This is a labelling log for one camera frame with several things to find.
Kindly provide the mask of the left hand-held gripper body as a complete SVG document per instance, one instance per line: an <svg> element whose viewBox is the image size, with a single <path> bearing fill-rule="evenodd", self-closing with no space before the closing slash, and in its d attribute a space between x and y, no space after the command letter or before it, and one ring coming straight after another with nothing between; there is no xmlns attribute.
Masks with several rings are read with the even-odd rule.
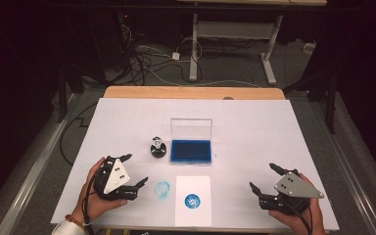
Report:
<svg viewBox="0 0 376 235"><path fill-rule="evenodd" d="M129 179L130 177L122 162L117 158L107 156L95 174L93 187L103 200L125 199L133 201L137 198L138 190L126 185Z"/></svg>

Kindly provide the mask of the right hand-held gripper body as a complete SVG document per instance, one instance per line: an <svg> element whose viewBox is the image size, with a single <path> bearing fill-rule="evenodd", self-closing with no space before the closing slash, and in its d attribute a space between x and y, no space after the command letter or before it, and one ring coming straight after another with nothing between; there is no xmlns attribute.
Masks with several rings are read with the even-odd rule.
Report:
<svg viewBox="0 0 376 235"><path fill-rule="evenodd" d="M282 175L274 189L278 192L277 196L261 193L258 197L258 203L263 210L298 215L309 208L311 198L324 198L324 194L304 181L296 169Z"/></svg>

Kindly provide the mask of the black round stamp clear knob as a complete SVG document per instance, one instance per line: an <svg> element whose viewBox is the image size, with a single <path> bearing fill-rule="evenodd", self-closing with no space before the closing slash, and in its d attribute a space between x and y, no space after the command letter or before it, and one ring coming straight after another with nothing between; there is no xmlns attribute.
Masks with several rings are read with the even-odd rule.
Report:
<svg viewBox="0 0 376 235"><path fill-rule="evenodd" d="M166 154L166 145L158 136L152 139L151 154L154 158L162 158Z"/></svg>

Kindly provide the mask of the small white paper sheet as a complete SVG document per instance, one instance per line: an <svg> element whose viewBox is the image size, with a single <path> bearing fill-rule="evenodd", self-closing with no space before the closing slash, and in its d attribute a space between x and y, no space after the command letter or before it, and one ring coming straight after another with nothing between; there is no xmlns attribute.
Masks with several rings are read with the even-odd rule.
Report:
<svg viewBox="0 0 376 235"><path fill-rule="evenodd" d="M211 180L208 176L177 176L175 216L177 227L212 225Z"/></svg>

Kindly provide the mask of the blue ink pad clear lid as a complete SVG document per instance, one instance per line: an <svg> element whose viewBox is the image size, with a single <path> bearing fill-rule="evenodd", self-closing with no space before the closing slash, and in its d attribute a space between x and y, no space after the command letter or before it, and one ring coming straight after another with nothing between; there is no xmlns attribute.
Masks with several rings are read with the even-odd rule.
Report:
<svg viewBox="0 0 376 235"><path fill-rule="evenodd" d="M170 127L173 164L212 163L211 118L173 118Z"/></svg>

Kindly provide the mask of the person's left hand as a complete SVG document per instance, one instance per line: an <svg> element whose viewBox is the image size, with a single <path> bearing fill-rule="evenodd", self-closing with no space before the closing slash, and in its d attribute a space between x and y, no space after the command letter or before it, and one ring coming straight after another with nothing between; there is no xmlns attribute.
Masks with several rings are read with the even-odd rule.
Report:
<svg viewBox="0 0 376 235"><path fill-rule="evenodd" d="M88 221L91 222L97 218L99 218L104 212L108 212L111 210L115 210L119 207L122 207L127 204L126 200L116 200L116 201L106 201L101 199L93 187L89 186L90 180L92 176L96 173L96 171L100 168L104 159L101 158L97 163L95 163L89 170L85 183L83 184L77 204L70 214L73 220L83 224L85 222L83 211L82 211L82 204L83 202L87 201L87 214L89 216Z"/></svg>

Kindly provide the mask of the person's right hand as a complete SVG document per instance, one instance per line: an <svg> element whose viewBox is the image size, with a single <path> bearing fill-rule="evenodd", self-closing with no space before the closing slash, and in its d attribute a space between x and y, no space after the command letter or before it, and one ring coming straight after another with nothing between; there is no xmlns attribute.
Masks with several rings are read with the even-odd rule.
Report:
<svg viewBox="0 0 376 235"><path fill-rule="evenodd" d="M280 211L269 211L268 214L288 226L295 235L308 235L304 223L297 216L286 215ZM317 198L310 199L309 208L302 213L302 217L311 227L312 235L326 235L323 215Z"/></svg>

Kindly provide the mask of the black stand leg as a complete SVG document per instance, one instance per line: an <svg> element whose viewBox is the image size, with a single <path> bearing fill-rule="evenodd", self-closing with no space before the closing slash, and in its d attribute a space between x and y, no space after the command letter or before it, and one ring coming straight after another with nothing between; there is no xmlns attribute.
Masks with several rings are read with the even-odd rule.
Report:
<svg viewBox="0 0 376 235"><path fill-rule="evenodd" d="M59 79L59 117L58 123L61 123L66 116L67 113L67 88L66 88L66 78L65 78L65 67L60 66L58 72L58 79Z"/></svg>
<svg viewBox="0 0 376 235"><path fill-rule="evenodd" d="M335 113L335 100L336 100L336 90L337 90L337 76L332 74L328 79L328 92L327 92L327 106L326 106L326 116L325 122L328 130L331 134L335 133L334 129L334 113Z"/></svg>

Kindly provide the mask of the grey metal floor rail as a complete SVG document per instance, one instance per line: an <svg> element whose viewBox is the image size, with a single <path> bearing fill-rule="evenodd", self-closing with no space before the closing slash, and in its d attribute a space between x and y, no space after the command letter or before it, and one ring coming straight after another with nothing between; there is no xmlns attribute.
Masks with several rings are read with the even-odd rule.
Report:
<svg viewBox="0 0 376 235"><path fill-rule="evenodd" d="M56 109L16 164L0 190L0 235L12 235L43 175L56 144L74 112L81 94L70 94L67 112L58 121Z"/></svg>
<svg viewBox="0 0 376 235"><path fill-rule="evenodd" d="M338 142L336 135L332 134L329 127L326 125L321 107L315 103L311 103L311 106L334 149L334 155L338 168L343 174L344 181L349 187L352 198L360 212L360 215L362 216L364 223L367 226L370 235L376 235L376 212L373 210L371 201L368 198L366 191L362 188L360 181L357 179L353 168L347 160L347 156Z"/></svg>

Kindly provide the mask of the white desk frame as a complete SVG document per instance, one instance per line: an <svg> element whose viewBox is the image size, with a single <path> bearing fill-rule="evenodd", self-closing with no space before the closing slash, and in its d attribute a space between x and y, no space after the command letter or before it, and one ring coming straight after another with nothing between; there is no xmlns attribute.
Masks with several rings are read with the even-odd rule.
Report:
<svg viewBox="0 0 376 235"><path fill-rule="evenodd" d="M178 0L189 3L193 7L206 7L215 4L217 7L227 5L234 7L288 7L297 8L315 8L325 7L327 0ZM282 24L283 16L277 15L270 23L246 23L235 22L234 20L204 21L199 19L199 14L193 14L191 58L190 58L190 81L198 81L199 59L202 55L203 47L200 45L198 38L229 38L229 39L254 39L267 40L268 46L265 52L260 53L259 57L265 77L269 85L277 83L273 69L270 64L270 57Z"/></svg>

